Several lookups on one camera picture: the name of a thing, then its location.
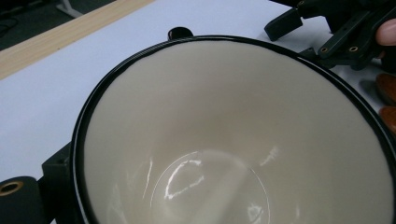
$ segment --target brass ring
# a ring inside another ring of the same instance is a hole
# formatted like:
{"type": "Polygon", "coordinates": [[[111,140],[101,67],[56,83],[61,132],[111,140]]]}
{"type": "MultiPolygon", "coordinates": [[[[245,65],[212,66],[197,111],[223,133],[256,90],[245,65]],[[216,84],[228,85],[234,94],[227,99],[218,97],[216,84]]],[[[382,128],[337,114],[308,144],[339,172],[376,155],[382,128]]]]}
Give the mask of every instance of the brass ring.
{"type": "Polygon", "coordinates": [[[8,194],[12,194],[19,189],[21,189],[23,186],[23,182],[21,181],[13,181],[6,183],[2,186],[0,186],[0,197],[2,196],[7,196],[8,194]]]}
{"type": "Polygon", "coordinates": [[[358,47],[351,47],[350,49],[349,49],[349,52],[356,52],[356,51],[358,51],[358,47]]]}

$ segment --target metal screw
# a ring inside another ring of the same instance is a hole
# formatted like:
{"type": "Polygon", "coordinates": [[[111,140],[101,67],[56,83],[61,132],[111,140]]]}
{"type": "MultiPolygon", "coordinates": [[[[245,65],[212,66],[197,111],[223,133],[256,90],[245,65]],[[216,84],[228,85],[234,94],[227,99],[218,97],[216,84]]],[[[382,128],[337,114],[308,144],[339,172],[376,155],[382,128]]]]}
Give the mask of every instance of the metal screw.
{"type": "Polygon", "coordinates": [[[349,52],[356,52],[358,50],[359,50],[358,47],[352,47],[352,48],[349,49],[349,52]]]}

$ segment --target wooden strip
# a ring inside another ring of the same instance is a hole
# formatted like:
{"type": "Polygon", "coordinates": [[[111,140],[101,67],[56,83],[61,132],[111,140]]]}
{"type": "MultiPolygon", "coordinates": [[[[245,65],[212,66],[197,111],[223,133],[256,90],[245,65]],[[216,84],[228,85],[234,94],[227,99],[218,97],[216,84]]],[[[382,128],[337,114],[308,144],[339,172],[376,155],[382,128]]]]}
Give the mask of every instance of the wooden strip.
{"type": "Polygon", "coordinates": [[[77,19],[0,51],[0,79],[138,10],[153,0],[117,0],[77,19]]]}

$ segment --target black bracket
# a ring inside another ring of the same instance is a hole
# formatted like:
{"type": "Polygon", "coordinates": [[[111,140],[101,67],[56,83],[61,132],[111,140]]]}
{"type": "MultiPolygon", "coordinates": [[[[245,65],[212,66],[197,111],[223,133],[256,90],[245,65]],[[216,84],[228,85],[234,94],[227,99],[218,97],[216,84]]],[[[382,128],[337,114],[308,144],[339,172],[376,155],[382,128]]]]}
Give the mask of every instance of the black bracket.
{"type": "Polygon", "coordinates": [[[385,51],[384,70],[396,72],[396,49],[379,46],[375,33],[379,26],[396,18],[395,0],[274,0],[291,9],[264,28],[272,41],[302,26],[301,18],[323,16],[332,37],[318,50],[312,61],[326,67],[349,65],[361,70],[385,51]]]}
{"type": "Polygon", "coordinates": [[[81,223],[70,176],[70,143],[42,164],[43,177],[0,183],[0,223],[81,223]]]}

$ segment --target white surface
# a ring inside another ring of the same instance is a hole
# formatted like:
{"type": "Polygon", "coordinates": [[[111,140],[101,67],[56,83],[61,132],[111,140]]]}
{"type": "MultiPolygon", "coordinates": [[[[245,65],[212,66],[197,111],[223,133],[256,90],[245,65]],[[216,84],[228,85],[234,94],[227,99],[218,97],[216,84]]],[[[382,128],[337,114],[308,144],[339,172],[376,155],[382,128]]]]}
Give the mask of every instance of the white surface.
{"type": "MultiPolygon", "coordinates": [[[[269,41],[263,27],[288,8],[266,0],[159,0],[0,81],[0,181],[42,176],[41,163],[71,140],[82,105],[98,81],[128,56],[166,40],[169,29],[269,41]]],[[[275,44],[301,51],[329,37],[315,18],[275,44]]],[[[376,66],[337,67],[377,110],[376,66]]]]}

